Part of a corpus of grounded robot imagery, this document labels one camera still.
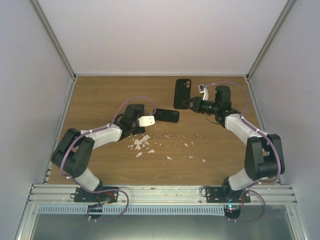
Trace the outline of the black phone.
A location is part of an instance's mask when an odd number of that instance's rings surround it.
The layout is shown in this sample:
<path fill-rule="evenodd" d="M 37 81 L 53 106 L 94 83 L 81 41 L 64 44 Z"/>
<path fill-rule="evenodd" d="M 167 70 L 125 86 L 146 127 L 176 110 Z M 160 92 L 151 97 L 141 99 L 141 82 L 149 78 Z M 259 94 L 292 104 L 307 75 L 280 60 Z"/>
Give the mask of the black phone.
<path fill-rule="evenodd" d="M 192 81 L 190 79 L 177 79 L 175 82 L 173 108 L 187 110 L 185 101 L 190 99 Z"/>
<path fill-rule="evenodd" d="M 167 123 L 178 123 L 180 113 L 176 110 L 157 108 L 153 115 L 155 121 L 167 122 Z"/>

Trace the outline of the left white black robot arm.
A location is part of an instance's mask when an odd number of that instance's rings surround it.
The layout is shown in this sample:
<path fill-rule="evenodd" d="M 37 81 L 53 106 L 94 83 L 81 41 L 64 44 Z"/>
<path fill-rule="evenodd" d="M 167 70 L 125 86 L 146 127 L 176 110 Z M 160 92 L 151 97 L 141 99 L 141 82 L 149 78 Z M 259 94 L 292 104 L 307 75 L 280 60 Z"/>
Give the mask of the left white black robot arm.
<path fill-rule="evenodd" d="M 145 132 L 155 124 L 153 115 L 145 115 L 141 104 L 129 104 L 124 113 L 105 126 L 91 130 L 70 128 L 66 131 L 51 156 L 51 162 L 60 173 L 84 188 L 86 197 L 98 202 L 103 197 L 102 181 L 89 169 L 93 150 L 109 143 L 119 142 L 130 135 Z"/>

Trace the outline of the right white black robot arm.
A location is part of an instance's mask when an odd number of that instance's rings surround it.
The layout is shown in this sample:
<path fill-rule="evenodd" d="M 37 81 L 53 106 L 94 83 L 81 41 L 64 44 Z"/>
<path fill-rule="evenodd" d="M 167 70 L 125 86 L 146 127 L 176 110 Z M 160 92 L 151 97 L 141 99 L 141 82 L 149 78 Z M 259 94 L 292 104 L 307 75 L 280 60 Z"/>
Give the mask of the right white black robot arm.
<path fill-rule="evenodd" d="M 215 99 L 209 100 L 208 87 L 198 86 L 200 96 L 182 100 L 182 105 L 195 113 L 214 115 L 223 128 L 232 132 L 246 146 L 244 168 L 224 179 L 221 196 L 227 203 L 242 199 L 244 190 L 260 183 L 275 183 L 285 171 L 282 141 L 277 134 L 268 134 L 244 118 L 232 107 L 231 90 L 224 82 L 215 87 Z"/>

